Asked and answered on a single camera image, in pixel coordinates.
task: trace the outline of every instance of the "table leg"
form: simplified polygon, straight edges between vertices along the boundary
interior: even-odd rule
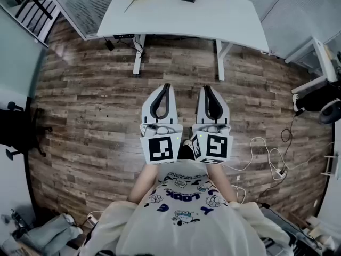
[[[141,65],[141,57],[142,57],[141,55],[143,53],[144,40],[145,40],[145,34],[135,35],[135,37],[133,38],[135,48],[138,50],[136,52],[135,64],[134,64],[134,70],[133,70],[133,74],[135,75],[140,74],[140,65]]]
[[[228,51],[233,46],[232,43],[223,43],[220,40],[216,40],[217,45],[217,58],[218,58],[218,73],[219,73],[219,80],[225,80],[225,73],[224,73],[224,57],[228,53]]]

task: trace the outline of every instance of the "floor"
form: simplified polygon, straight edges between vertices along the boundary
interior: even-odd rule
[[[104,210],[112,201],[125,200],[143,164],[140,145],[141,106],[158,86],[175,89],[179,122],[190,127],[200,88],[211,85],[230,107],[234,136],[229,166],[242,169],[250,161],[250,139],[264,137],[267,146],[282,153],[288,143],[281,131],[293,118],[290,90],[308,81],[305,69],[283,60],[234,47],[225,57],[225,81],[217,80],[213,41],[169,40],[148,36],[141,77],[132,74],[135,51],[116,43],[108,51],[104,40],[83,41],[61,17],[50,35],[50,49],[43,65],[32,108],[45,109],[41,125],[53,132],[42,140],[47,156],[29,154],[34,195],[39,206],[68,212],[82,223],[91,211]],[[323,154],[332,140],[332,127],[320,125],[317,115],[305,112],[294,119],[293,142],[286,155],[289,166],[314,157],[260,199],[284,215],[304,218],[314,214],[326,177]],[[237,172],[225,168],[234,185],[255,201],[275,186],[261,139],[254,142],[253,162]],[[272,153],[275,165],[279,157]]]

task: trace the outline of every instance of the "person's right arm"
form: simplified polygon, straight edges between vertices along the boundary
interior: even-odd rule
[[[207,164],[208,177],[211,179],[213,184],[217,187],[221,195],[227,202],[237,202],[236,191],[233,190],[223,167],[220,164]]]

